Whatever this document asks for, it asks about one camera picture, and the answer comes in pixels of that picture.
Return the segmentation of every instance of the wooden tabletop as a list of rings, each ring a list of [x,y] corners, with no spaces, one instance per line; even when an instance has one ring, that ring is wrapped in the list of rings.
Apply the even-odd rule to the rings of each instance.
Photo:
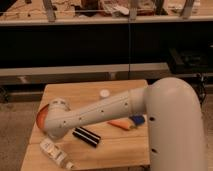
[[[145,80],[107,81],[89,83],[49,84],[46,86],[40,108],[50,100],[61,97],[70,102],[71,109],[99,100],[99,92],[108,89],[111,95],[141,86],[147,86]],[[106,122],[85,126],[100,135],[102,140],[97,148],[91,147],[72,135],[72,130],[56,142],[74,164],[73,170],[102,169],[148,165],[147,123],[137,129],[124,131]],[[22,171],[61,170],[40,150],[39,143],[45,135],[33,127],[29,145],[22,164]]]

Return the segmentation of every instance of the orange object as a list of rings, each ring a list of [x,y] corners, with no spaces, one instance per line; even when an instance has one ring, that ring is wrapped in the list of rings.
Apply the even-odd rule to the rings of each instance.
[[[36,117],[36,124],[38,128],[41,129],[42,131],[44,131],[44,121],[48,113],[48,107],[49,107],[49,104],[41,108],[41,110],[39,110]]]
[[[107,123],[127,131],[136,127],[135,124],[129,118],[114,119],[114,120],[108,121]]]

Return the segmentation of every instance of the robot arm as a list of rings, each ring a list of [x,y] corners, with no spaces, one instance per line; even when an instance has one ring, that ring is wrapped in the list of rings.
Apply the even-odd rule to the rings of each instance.
[[[140,113],[147,113],[152,171],[207,171],[199,100],[192,87],[177,78],[164,78],[73,111],[66,101],[55,99],[46,116],[38,115],[37,125],[59,139],[74,127]]]

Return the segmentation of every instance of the floor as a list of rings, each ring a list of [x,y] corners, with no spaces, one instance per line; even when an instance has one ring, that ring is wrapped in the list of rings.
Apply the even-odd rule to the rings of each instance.
[[[0,170],[19,171],[35,121],[39,102],[0,103]],[[208,165],[213,171],[213,94],[203,104],[204,126],[207,139]],[[142,170],[105,169],[105,171]]]

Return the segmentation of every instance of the bottle cap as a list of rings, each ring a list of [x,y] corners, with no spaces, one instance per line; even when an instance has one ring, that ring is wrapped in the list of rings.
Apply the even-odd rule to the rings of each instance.
[[[72,164],[71,162],[67,162],[67,164],[66,164],[66,169],[67,169],[67,170],[71,170],[72,167],[73,167],[73,164]]]
[[[106,99],[110,96],[110,92],[107,89],[103,89],[100,91],[100,99]]]

